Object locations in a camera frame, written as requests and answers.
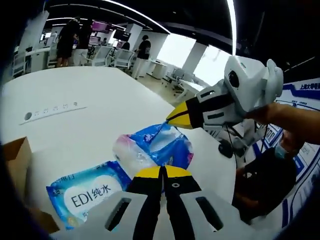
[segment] face mask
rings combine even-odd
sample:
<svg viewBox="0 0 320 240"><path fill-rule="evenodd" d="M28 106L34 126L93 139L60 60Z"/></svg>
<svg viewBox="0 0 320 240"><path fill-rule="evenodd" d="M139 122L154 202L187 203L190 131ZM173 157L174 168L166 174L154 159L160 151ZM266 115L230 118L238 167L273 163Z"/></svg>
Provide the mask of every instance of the face mask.
<svg viewBox="0 0 320 240"><path fill-rule="evenodd" d="M280 158L280 159L285 159L285 156L286 154L288 153L288 151L286 151L281 145L280 143L278 143L275 147L275 150L274 150L274 155L277 157L277 158Z"/></svg>

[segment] ceiling light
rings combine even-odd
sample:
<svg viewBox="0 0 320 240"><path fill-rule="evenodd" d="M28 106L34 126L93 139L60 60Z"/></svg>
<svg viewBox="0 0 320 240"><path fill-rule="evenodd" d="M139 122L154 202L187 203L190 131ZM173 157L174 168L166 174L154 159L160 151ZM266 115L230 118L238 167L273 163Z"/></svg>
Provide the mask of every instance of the ceiling light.
<svg viewBox="0 0 320 240"><path fill-rule="evenodd" d="M123 5L123 4L121 4L121 3L118 3L118 2L116 2L116 1L111 1L111 0L102 0L102 1L105 1L105 2L108 2L108 3L111 3L111 4L118 5L118 6L120 6L120 7L123 7L123 8L125 8L125 9L128 9L128 10L130 10L130 11L136 13L136 14L139 14L140 16L144 17L145 19L148 19L149 21L151 21L151 22L154 23L155 25L157 25L157 26L159 26L160 28L162 28L163 30L165 30L168 34L171 34L171 32L170 32L168 29L166 29L164 26L162 26L161 24L157 23L155 20L152 20L150 17L142 14L141 12L139 12L139 11L137 11L137 10L134 10L134 9L131 8L131 7L128 7L128 6L126 6L126 5Z"/></svg>
<svg viewBox="0 0 320 240"><path fill-rule="evenodd" d="M60 7L60 6L68 6L68 4L66 3L66 4L53 5L53 6L51 6L50 8L53 8L53 7Z"/></svg>
<svg viewBox="0 0 320 240"><path fill-rule="evenodd" d="M52 24L52 26L63 26L63 25L67 25L66 23L59 23L59 24Z"/></svg>
<svg viewBox="0 0 320 240"><path fill-rule="evenodd" d="M121 28L121 29L126 29L125 27L123 27L123 26L119 26L119 25L115 25L115 24L111 24L112 26L114 26L114 27L118 27L118 28Z"/></svg>
<svg viewBox="0 0 320 240"><path fill-rule="evenodd" d="M114 1L109 1L109 0L102 0L102 1L110 2L110 3L112 3L112 4L116 4L116 5L121 6L121 7L123 7L123 8L129 9L129 10L135 12L135 13L138 13L139 15L145 17L145 18L148 19L149 21L155 23L157 26L159 26L159 27L161 27L162 29L164 29L167 33L171 34L171 32L170 32L169 30L167 30L165 27L163 27L163 26L160 25L159 23L155 22L155 21L152 20L151 18L143 15L142 13L140 13L140 12L138 12L138 11L130 8L130 7L127 7L127 6L125 6L125 5L122 5L122 4L117 3L117 2L114 2ZM95 6L84 5L84 4L70 4L70 5L73 5L73 6L84 6L84 7L91 7L91 8L98 8L98 7L95 7ZM151 27L146 26L146 25L143 24L142 22L139 22L139 21L137 21L137 20L135 20L135 19L133 19L133 18L131 18L131 17L125 16L125 15L123 15L123 14L121 14L121 13L118 13L118 12L115 12L115 11L112 11L112 10L109 10L109 9L106 9L106 8L102 8L102 7L100 8L100 10L108 11L108 12L111 12L111 13L114 13L114 14L117 14L117 15L120 15L120 16L123 16L124 18L127 18L127 19L130 19L130 20L132 20L132 21L135 21L136 23L138 23L138 24L140 24L140 25L142 25L142 26L145 26L145 27L149 28L150 30L152 30ZM68 19L68 18L66 18L66 17L52 18L52 19L48 19L47 21L56 20L56 19Z"/></svg>
<svg viewBox="0 0 320 240"><path fill-rule="evenodd" d="M47 21L51 21L51 20L62 20L62 19L74 19L75 17L57 17L57 18L50 18L47 19Z"/></svg>
<svg viewBox="0 0 320 240"><path fill-rule="evenodd" d="M47 19L47 21L51 21L51 20L61 20L61 19L73 19L73 17L57 17L57 18L50 18L50 19Z"/></svg>
<svg viewBox="0 0 320 240"><path fill-rule="evenodd" d="M231 31L232 31L232 55L236 55L237 50L237 22L236 22L236 12L233 0L226 0L228 3L230 20L231 20Z"/></svg>

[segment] desk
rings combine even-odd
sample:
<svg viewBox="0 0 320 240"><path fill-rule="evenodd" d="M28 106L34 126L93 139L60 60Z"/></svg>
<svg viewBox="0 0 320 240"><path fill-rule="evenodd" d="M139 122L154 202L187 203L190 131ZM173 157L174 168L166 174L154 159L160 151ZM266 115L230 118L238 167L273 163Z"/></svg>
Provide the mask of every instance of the desk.
<svg viewBox="0 0 320 240"><path fill-rule="evenodd" d="M158 80L164 78L167 71L167 65L155 60L150 60L149 62L146 73Z"/></svg>
<svg viewBox="0 0 320 240"><path fill-rule="evenodd" d="M42 52L50 52L51 47L44 47L44 48L39 48L36 50L32 50L32 51L28 51L25 53L25 56L31 56L33 54L38 54L38 53L42 53Z"/></svg>
<svg viewBox="0 0 320 240"><path fill-rule="evenodd" d="M78 102L85 109L26 124L26 113ZM58 178L114 160L112 146L121 134L162 123L174 108L117 68L73 66L20 76L3 86L1 140L27 136L32 150L27 199L63 224L46 186ZM188 168L202 189L232 202L236 162L218 151L219 143L203 129L180 129L192 143Z"/></svg>
<svg viewBox="0 0 320 240"><path fill-rule="evenodd" d="M191 92L193 94L197 94L201 90L205 89L204 86L201 86L199 84L190 82L190 81L185 81L180 79L180 86L183 88L183 92L175 99L177 103L181 101L181 99L188 93Z"/></svg>

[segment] power outlet strip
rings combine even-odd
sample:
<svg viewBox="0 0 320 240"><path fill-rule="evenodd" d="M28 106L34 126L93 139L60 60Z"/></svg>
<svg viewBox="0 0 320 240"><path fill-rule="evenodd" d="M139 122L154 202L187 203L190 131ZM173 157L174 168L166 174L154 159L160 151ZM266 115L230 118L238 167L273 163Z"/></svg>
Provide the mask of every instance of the power outlet strip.
<svg viewBox="0 0 320 240"><path fill-rule="evenodd" d="M39 119L47 118L52 115L62 114L66 112L71 112L79 109L85 109L86 106L79 104L77 101L72 103L65 103L63 105L57 105L54 107L46 107L43 110L35 112L27 112L24 115L23 122L19 125L27 124Z"/></svg>

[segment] wet wipes package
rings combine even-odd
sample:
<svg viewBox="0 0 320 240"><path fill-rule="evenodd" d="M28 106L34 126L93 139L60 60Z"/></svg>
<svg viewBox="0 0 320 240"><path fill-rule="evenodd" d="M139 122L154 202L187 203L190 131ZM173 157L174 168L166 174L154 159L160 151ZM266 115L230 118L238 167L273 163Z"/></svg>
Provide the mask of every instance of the wet wipes package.
<svg viewBox="0 0 320 240"><path fill-rule="evenodd" d="M194 155L188 138L166 122L121 135L112 150L131 178L141 169L153 166L187 169Z"/></svg>
<svg viewBox="0 0 320 240"><path fill-rule="evenodd" d="M63 176L47 186L52 205L65 228L87 220L88 211L117 191L125 191L131 179L116 161Z"/></svg>

